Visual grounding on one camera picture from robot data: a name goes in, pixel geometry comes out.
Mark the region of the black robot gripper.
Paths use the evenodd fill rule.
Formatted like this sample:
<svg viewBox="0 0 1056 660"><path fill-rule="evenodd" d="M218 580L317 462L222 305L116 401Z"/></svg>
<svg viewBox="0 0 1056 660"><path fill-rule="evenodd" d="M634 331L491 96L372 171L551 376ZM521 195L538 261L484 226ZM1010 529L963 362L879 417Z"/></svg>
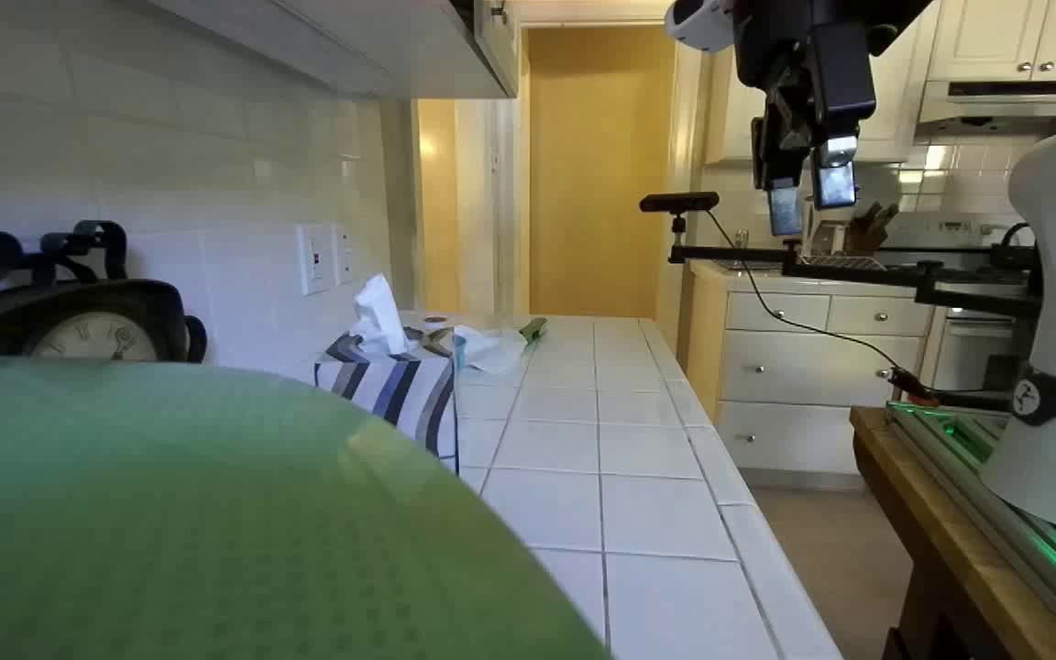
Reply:
<svg viewBox="0 0 1056 660"><path fill-rule="evenodd" d="M874 57L882 55L933 0L735 0L738 76L764 96L750 120L754 184L771 232L803 234L801 171L814 168L814 203L857 203L853 154L878 111Z"/></svg>

